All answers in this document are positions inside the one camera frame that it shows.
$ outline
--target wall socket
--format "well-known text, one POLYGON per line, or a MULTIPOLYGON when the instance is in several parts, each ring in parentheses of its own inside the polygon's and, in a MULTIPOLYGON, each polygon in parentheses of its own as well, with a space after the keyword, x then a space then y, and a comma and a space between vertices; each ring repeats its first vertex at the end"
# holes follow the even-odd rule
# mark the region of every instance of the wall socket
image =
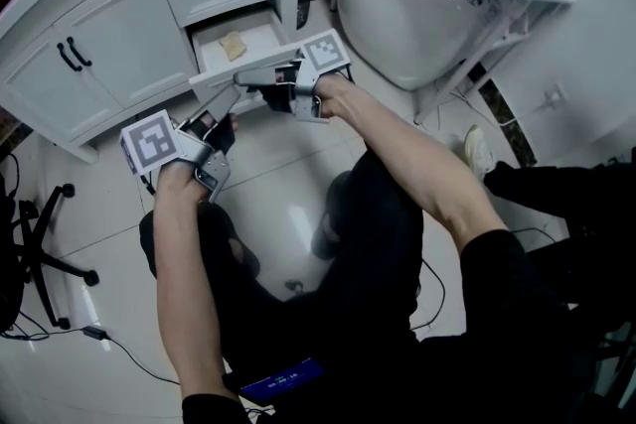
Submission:
POLYGON ((563 90, 563 86, 560 83, 555 83, 545 92, 546 102, 544 105, 553 110, 561 108, 564 103, 567 102, 567 96, 563 90))

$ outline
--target white cable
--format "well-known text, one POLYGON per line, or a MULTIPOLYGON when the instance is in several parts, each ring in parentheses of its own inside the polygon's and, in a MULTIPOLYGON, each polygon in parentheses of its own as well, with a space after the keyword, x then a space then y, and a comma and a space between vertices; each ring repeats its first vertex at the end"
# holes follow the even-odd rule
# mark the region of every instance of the white cable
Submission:
POLYGON ((473 111, 475 111, 476 113, 479 113, 482 117, 484 117, 484 119, 486 119, 488 121, 488 123, 493 126, 493 127, 506 127, 509 126, 510 124, 514 124, 515 122, 519 122, 522 118, 526 118, 530 115, 532 115, 533 113, 537 113, 539 110, 545 108, 545 105, 542 104, 540 106, 537 106, 535 109, 530 110, 528 113, 524 113, 523 115, 520 115, 512 120, 508 120, 507 122, 503 122, 503 123, 499 123, 499 122, 493 122, 492 120, 490 120, 490 118, 488 118, 488 116, 482 112, 481 110, 477 109, 475 106, 473 106, 470 101, 468 100, 468 98, 462 94, 461 92, 450 92, 450 95, 453 95, 455 97, 457 97, 458 99, 461 99, 462 101, 464 101, 473 111))

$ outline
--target hand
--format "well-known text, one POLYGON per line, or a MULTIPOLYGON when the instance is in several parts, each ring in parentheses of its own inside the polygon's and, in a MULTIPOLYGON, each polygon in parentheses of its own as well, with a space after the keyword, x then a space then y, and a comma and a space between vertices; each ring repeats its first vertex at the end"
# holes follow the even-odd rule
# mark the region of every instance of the hand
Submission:
MULTIPOLYGON (((232 113, 232 128, 237 130, 237 117, 232 113)), ((206 113, 201 120, 208 127, 212 126, 214 119, 206 113)), ((208 190, 195 179, 194 167, 191 163, 175 161, 161 168, 157 183, 157 197, 159 204, 164 202, 168 207, 183 204, 195 205, 203 200, 208 190)))
POLYGON ((316 94, 322 99, 322 116, 343 117, 345 111, 342 99, 353 90, 356 90, 356 87, 339 74, 320 76, 316 83, 316 94))

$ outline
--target office chair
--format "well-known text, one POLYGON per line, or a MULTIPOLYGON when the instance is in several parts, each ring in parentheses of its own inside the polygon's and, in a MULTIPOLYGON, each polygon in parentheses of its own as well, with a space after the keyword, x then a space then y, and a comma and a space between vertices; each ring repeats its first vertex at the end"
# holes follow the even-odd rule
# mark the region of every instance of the office chair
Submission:
POLYGON ((22 305, 24 285, 32 280, 51 325, 66 331, 71 328, 71 323, 68 318, 57 318, 54 313, 42 265, 49 265, 67 274, 81 277, 86 286, 95 286, 99 283, 99 276, 94 270, 79 270, 42 249, 42 241, 58 199, 60 196, 72 198, 76 193, 75 187, 72 184, 56 186, 42 214, 38 214, 33 202, 21 200, 18 202, 20 217, 13 222, 16 207, 14 197, 18 188, 16 186, 16 189, 7 195, 1 174, 0 188, 0 332, 7 331, 16 321, 22 305), (35 218, 38 218, 38 222, 31 229, 29 220, 35 218), (23 245, 16 244, 13 239, 13 230, 18 225, 22 229, 23 245))

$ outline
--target toilet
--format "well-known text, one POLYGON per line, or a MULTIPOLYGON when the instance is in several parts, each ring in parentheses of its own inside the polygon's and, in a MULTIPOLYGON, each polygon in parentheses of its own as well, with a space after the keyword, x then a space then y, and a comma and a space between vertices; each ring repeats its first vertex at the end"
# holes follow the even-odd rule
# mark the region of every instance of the toilet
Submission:
POLYGON ((338 0, 354 49, 406 90, 465 59, 486 32, 489 8, 487 0, 338 0))

